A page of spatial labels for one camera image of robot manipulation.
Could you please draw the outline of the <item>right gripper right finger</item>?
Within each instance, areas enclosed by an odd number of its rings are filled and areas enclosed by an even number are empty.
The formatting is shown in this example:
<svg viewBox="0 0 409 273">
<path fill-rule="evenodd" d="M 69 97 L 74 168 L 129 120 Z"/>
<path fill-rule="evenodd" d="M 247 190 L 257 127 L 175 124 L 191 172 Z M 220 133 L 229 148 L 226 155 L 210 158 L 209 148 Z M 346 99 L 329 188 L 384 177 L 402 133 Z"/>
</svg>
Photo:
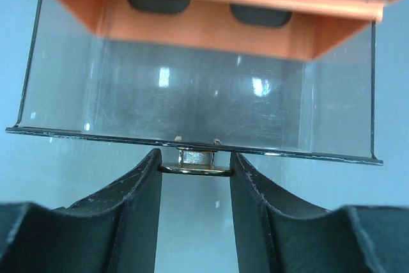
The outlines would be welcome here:
<svg viewBox="0 0 409 273">
<path fill-rule="evenodd" d="M 240 272 L 407 272 L 408 209 L 326 210 L 232 153 L 233 226 Z"/>
</svg>

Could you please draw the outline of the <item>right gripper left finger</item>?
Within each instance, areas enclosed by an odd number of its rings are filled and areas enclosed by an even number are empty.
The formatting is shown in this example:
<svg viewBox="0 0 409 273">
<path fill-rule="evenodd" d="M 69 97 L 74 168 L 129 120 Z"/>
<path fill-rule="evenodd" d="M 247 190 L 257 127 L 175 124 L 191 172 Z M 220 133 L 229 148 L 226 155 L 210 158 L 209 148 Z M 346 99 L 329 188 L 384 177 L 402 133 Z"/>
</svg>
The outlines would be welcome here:
<svg viewBox="0 0 409 273">
<path fill-rule="evenodd" d="M 1 205 L 2 272 L 153 272 L 160 150 L 69 207 Z"/>
</svg>

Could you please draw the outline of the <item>clear drawer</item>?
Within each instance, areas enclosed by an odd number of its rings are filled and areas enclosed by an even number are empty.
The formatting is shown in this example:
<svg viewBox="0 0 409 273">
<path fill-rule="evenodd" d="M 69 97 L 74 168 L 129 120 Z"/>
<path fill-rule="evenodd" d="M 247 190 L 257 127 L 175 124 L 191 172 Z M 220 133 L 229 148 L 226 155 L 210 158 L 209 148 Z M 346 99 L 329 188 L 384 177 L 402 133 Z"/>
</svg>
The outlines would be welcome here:
<svg viewBox="0 0 409 273">
<path fill-rule="evenodd" d="M 375 34 L 294 61 L 92 35 L 38 0 L 13 134 L 382 165 Z"/>
</svg>

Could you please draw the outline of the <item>orange drawer box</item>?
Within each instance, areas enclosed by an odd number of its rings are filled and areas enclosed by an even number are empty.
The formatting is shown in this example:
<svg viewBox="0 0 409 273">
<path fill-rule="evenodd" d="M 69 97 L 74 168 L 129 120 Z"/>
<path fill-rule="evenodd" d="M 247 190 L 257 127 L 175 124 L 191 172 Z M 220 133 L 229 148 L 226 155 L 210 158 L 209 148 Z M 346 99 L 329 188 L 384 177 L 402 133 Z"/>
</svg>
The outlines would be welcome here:
<svg viewBox="0 0 409 273">
<path fill-rule="evenodd" d="M 58 1 L 102 38 L 313 60 L 397 0 Z"/>
</svg>

